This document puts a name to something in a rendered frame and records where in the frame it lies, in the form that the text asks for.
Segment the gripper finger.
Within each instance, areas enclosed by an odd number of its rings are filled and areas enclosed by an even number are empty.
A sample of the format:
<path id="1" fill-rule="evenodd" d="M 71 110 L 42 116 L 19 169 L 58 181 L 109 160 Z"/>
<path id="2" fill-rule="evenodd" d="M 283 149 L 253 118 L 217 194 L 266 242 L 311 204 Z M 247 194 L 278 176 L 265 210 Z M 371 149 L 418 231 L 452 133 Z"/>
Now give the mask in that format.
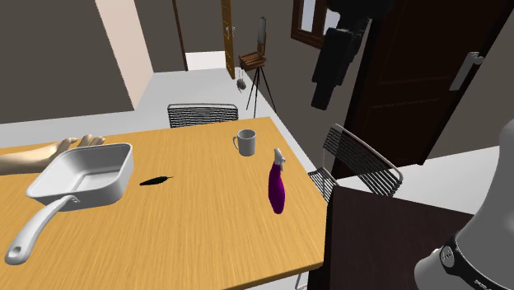
<path id="1" fill-rule="evenodd" d="M 326 110 L 337 84 L 339 70 L 348 46 L 348 33 L 329 28 L 315 66 L 312 81 L 316 83 L 311 105 Z"/>
<path id="2" fill-rule="evenodd" d="M 362 43 L 362 37 L 364 32 L 359 31 L 358 33 L 353 33 L 352 38 L 348 43 L 347 49 L 345 51 L 345 54 L 343 56 L 342 63 L 339 67 L 338 76 L 336 78 L 336 84 L 338 86 L 341 86 L 343 83 L 343 80 L 346 76 L 347 70 L 349 65 L 354 60 L 355 55 L 357 54 L 358 50 L 360 49 L 361 43 Z"/>

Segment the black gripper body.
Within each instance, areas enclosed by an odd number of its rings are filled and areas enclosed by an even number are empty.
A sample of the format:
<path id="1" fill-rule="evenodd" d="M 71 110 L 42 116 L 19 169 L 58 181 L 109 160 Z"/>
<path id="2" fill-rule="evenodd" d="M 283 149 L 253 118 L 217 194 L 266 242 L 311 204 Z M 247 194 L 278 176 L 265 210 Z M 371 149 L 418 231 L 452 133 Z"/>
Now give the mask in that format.
<path id="1" fill-rule="evenodd" d="M 326 0 L 326 7 L 339 14 L 336 29 L 352 30 L 365 18 L 383 19 L 396 0 Z"/>

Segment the brown framed window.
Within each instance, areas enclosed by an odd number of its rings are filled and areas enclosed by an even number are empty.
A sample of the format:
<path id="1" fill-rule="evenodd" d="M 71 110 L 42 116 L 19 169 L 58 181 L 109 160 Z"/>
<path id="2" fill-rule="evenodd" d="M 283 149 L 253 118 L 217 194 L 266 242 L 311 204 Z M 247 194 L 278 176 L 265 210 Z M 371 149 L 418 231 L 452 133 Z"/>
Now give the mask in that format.
<path id="1" fill-rule="evenodd" d="M 335 28 L 340 15 L 327 8 L 327 0 L 293 0 L 291 37 L 320 49 L 325 33 Z"/>

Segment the dark brown door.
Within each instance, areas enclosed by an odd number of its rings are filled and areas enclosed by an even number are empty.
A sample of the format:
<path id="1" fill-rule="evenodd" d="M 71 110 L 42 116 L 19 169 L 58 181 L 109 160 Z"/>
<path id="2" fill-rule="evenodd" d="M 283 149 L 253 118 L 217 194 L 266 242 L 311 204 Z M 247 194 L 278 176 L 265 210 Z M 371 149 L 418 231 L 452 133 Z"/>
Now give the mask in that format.
<path id="1" fill-rule="evenodd" d="M 514 0 L 395 0 L 372 21 L 344 127 L 395 166 L 422 165 Z"/>

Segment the tripod with wooden box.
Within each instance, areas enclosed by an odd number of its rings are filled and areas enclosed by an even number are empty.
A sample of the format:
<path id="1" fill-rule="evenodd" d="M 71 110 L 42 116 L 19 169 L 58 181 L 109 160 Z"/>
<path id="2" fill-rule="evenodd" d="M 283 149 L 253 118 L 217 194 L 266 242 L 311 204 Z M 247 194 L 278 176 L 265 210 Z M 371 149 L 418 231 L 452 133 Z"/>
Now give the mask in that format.
<path id="1" fill-rule="evenodd" d="M 260 78 L 262 77 L 264 79 L 264 84 L 266 86 L 266 89 L 269 94 L 269 98 L 271 100 L 273 111 L 277 112 L 276 106 L 274 104 L 273 96 L 269 89 L 269 84 L 268 84 L 267 78 L 264 73 L 264 65 L 267 61 L 267 59 L 265 57 L 266 40 L 267 40 L 266 25 L 267 25 L 266 18 L 262 16 L 259 19 L 259 24 L 258 24 L 257 50 L 252 53 L 242 54 L 238 57 L 238 59 L 240 62 L 241 72 L 255 70 L 255 76 L 252 81 L 252 86 L 250 89 L 250 96 L 248 98 L 246 108 L 249 108 L 252 93 L 255 92 L 255 95 L 256 96 L 258 95 Z"/>

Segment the light brown wooden door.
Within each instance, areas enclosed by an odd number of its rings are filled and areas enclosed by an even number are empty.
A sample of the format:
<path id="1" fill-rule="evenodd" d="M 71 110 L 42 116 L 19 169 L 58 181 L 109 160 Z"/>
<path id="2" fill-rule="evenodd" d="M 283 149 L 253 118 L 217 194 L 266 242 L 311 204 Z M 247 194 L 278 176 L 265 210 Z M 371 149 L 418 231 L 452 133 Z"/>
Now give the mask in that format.
<path id="1" fill-rule="evenodd" d="M 226 69 L 232 80 L 235 79 L 234 50 L 233 50 L 233 25 L 231 21 L 231 0 L 221 0 L 222 33 L 224 41 L 224 53 Z"/>

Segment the grey mug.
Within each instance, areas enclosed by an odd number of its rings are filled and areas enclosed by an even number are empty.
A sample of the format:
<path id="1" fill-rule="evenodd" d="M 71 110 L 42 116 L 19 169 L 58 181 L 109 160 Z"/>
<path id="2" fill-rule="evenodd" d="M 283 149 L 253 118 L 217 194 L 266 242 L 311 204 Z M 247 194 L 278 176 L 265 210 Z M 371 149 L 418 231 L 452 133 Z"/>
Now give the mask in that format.
<path id="1" fill-rule="evenodd" d="M 232 142 L 243 157 L 250 157 L 255 154 L 256 132 L 242 129 L 232 138 Z"/>

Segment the purple spray bottle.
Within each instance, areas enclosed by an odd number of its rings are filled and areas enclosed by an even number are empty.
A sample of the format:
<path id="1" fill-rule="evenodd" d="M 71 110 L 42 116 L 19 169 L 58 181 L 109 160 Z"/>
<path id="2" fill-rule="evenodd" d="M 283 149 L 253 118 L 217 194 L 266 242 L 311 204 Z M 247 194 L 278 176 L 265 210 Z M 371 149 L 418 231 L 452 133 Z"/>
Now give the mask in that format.
<path id="1" fill-rule="evenodd" d="M 279 148 L 275 148 L 274 160 L 269 172 L 269 202 L 276 214 L 281 214 L 285 205 L 285 189 L 281 174 L 283 172 L 283 163 L 286 161 Z"/>

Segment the dark robot stand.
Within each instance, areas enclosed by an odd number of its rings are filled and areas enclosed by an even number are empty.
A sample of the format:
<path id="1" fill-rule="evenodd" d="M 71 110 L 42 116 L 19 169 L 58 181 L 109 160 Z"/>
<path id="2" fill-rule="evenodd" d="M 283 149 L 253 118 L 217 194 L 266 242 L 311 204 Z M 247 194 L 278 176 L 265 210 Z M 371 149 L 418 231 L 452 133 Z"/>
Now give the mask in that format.
<path id="1" fill-rule="evenodd" d="M 324 261 L 307 290 L 418 290 L 414 267 L 472 218 L 446 208 L 336 186 Z"/>

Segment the wooden table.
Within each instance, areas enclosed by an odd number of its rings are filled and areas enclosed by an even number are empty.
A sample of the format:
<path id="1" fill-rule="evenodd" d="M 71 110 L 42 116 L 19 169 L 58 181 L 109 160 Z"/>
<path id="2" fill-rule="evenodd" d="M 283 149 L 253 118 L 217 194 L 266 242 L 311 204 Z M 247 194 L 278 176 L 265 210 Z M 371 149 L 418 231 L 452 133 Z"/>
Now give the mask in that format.
<path id="1" fill-rule="evenodd" d="M 243 157 L 232 138 L 256 132 Z M 220 290 L 320 267 L 327 204 L 270 118 L 111 135 L 133 146 L 116 203 L 58 213 L 30 258 L 8 265 L 13 238 L 40 210 L 33 175 L 0 176 L 0 290 Z M 269 202 L 275 148 L 285 205 Z M 158 176 L 171 179 L 140 186 Z"/>

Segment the white square frying pan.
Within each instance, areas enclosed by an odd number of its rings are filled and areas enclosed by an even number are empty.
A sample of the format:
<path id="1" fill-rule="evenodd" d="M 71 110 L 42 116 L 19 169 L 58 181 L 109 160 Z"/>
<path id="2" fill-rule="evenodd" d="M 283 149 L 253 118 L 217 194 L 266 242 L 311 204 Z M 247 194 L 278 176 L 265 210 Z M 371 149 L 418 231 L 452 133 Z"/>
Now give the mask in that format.
<path id="1" fill-rule="evenodd" d="M 44 205 L 18 232 L 5 262 L 25 263 L 51 218 L 58 212 L 94 208 L 120 200 L 134 168 L 129 143 L 77 147 L 58 155 L 26 190 Z"/>

